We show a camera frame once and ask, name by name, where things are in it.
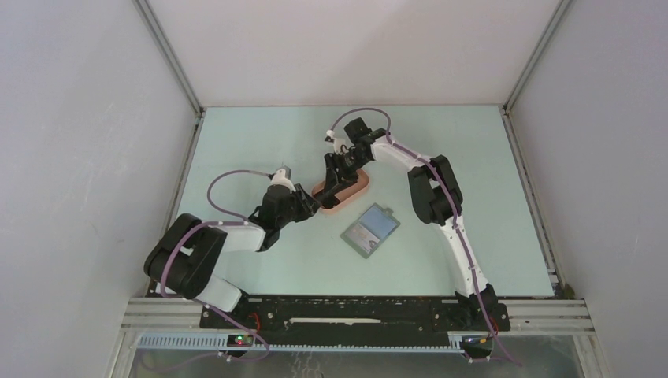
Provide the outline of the pink oval tray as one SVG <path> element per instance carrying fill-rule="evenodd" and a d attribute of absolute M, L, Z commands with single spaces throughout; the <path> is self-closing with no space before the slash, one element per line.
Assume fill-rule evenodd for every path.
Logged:
<path fill-rule="evenodd" d="M 370 185 L 369 175 L 364 169 L 357 171 L 358 180 L 351 187 L 348 187 L 334 195 L 332 204 L 326 205 L 322 201 L 321 212 L 325 214 L 334 214 L 344 207 L 361 198 L 368 190 Z"/>

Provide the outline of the silver VIP credit card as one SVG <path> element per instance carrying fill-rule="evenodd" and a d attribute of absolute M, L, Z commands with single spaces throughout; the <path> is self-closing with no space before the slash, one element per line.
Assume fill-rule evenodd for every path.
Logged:
<path fill-rule="evenodd" d="M 380 241 L 363 224 L 355 224 L 352 226 L 347 235 L 353 244 L 364 250 L 366 253 L 370 253 L 374 250 Z"/>

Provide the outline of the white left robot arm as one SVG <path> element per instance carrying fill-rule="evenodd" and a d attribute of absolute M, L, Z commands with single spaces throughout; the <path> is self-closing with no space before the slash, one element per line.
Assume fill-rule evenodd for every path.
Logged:
<path fill-rule="evenodd" d="M 227 326 L 239 328 L 249 317 L 249 307 L 241 301 L 245 292 L 215 272 L 219 258 L 225 253 L 264 252 L 286 225 L 313 217 L 319 208 L 301 185 L 272 184 L 245 221 L 204 221 L 182 213 L 149 253 L 143 271 L 160 283 L 165 297 L 214 306 Z"/>

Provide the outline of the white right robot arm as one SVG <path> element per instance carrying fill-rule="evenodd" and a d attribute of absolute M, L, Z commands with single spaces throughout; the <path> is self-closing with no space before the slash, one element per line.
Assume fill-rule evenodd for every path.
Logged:
<path fill-rule="evenodd" d="M 466 234 L 463 195 L 449 160 L 419 154 L 393 139 L 390 131 L 369 128 L 362 118 L 349 122 L 344 131 L 347 140 L 336 137 L 332 128 L 325 134 L 333 151 L 325 155 L 325 180 L 314 188 L 314 197 L 324 209 L 339 209 L 351 202 L 361 190 L 359 172 L 371 162 L 387 163 L 405 173 L 417 218 L 437 225 L 451 248 L 458 319 L 466 328 L 480 328 L 499 300 Z"/>

